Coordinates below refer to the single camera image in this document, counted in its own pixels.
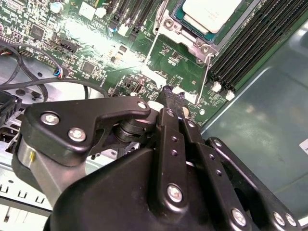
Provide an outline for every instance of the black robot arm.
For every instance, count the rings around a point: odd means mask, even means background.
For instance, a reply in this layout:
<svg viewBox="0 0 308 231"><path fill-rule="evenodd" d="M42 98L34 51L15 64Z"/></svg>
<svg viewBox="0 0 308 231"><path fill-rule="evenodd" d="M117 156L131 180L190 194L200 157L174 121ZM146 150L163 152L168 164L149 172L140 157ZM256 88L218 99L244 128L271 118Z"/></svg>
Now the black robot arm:
<svg viewBox="0 0 308 231"><path fill-rule="evenodd" d="M17 176L53 206L46 231L301 230L218 138L204 141L181 96L38 103L22 122ZM86 175L89 155L141 143Z"/></svg>

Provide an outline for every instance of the cable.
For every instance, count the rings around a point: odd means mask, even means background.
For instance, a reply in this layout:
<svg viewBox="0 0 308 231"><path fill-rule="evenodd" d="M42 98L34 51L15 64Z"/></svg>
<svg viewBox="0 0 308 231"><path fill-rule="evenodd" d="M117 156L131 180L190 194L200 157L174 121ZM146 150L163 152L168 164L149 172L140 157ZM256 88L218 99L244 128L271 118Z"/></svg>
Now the cable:
<svg viewBox="0 0 308 231"><path fill-rule="evenodd" d="M83 89L85 90L85 100L87 100L89 98L89 89L85 85L83 85Z"/></svg>
<svg viewBox="0 0 308 231"><path fill-rule="evenodd" d="M54 64L55 66L60 70L61 74L59 75L59 78L62 78L63 77L63 69L62 67L49 55L47 54L45 51L43 51L42 49L40 48L37 48L35 46L32 46L30 44L23 44L23 43L13 43L13 44L10 44L10 46L12 47L29 47L29 48L32 48L42 54L44 54L45 56L47 56Z"/></svg>
<svg viewBox="0 0 308 231"><path fill-rule="evenodd" d="M84 85L87 87L90 87L101 94L104 95L105 98L108 98L108 93L101 88L98 85L95 85L94 83L82 81L82 80L77 80L77 79L71 79L71 78L65 78L65 79L58 79L58 78L45 78L45 79L40 79L37 81L30 81L30 82L25 82L25 83L15 83L15 84L8 84L8 85L0 85L0 90L12 90L12 89L17 89L17 88L26 88L34 85L39 85L39 84L47 84L47 83L61 83L61 82L68 82L68 83L76 83L80 85Z"/></svg>
<svg viewBox="0 0 308 231"><path fill-rule="evenodd" d="M24 71L24 73L31 79L32 81L37 81L39 78L37 78L25 65L23 58L21 57L21 69ZM38 89L42 93L43 101L46 102L48 100L48 91L47 88L43 84L38 85Z"/></svg>
<svg viewBox="0 0 308 231"><path fill-rule="evenodd" d="M16 55L16 60L17 60L16 68L13 71L13 73L11 74L10 78L6 82L2 83L2 85L5 85L5 84L10 83L17 76L17 74L18 74L18 72L20 70L21 55L20 55L20 53L18 53L18 51L16 49L14 49L13 47L10 47L6 43L3 43L3 42L0 41L0 46L4 47L4 48L10 50L12 53L14 53Z"/></svg>

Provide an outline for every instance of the motherboard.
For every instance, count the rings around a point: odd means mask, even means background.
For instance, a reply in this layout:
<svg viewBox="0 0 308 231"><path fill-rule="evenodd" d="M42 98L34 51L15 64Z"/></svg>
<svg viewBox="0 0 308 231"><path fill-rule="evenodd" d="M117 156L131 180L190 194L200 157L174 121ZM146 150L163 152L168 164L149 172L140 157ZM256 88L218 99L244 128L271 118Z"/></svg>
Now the motherboard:
<svg viewBox="0 0 308 231"><path fill-rule="evenodd" d="M308 0L1 0L0 40L44 50L110 97L184 92L204 125L298 27ZM53 66L31 48L21 55Z"/></svg>

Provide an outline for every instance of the white label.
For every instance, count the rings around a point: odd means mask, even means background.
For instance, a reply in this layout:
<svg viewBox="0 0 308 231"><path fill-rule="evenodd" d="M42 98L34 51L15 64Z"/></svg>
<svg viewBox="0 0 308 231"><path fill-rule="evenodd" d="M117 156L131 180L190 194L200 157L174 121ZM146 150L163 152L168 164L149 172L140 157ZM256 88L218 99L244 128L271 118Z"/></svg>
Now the white label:
<svg viewBox="0 0 308 231"><path fill-rule="evenodd" d="M308 155L308 139L302 142L300 145L301 149Z"/></svg>
<svg viewBox="0 0 308 231"><path fill-rule="evenodd" d="M95 14L95 8L91 7L89 4L83 1L79 10L79 14L88 18L89 20L92 20Z"/></svg>

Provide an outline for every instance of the microchip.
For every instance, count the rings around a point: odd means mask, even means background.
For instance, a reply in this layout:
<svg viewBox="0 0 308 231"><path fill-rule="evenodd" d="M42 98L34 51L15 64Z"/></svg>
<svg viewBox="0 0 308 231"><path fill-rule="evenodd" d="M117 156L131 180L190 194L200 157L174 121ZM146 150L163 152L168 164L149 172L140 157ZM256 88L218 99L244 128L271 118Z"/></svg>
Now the microchip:
<svg viewBox="0 0 308 231"><path fill-rule="evenodd" d="M95 66L93 64L90 64L89 62L86 61L85 64L83 64L82 71L87 74L92 74L94 68Z"/></svg>
<svg viewBox="0 0 308 231"><path fill-rule="evenodd" d="M30 32L30 36L36 40L41 41L43 39L44 32L45 30L43 30L42 28L38 27L37 25L33 25Z"/></svg>

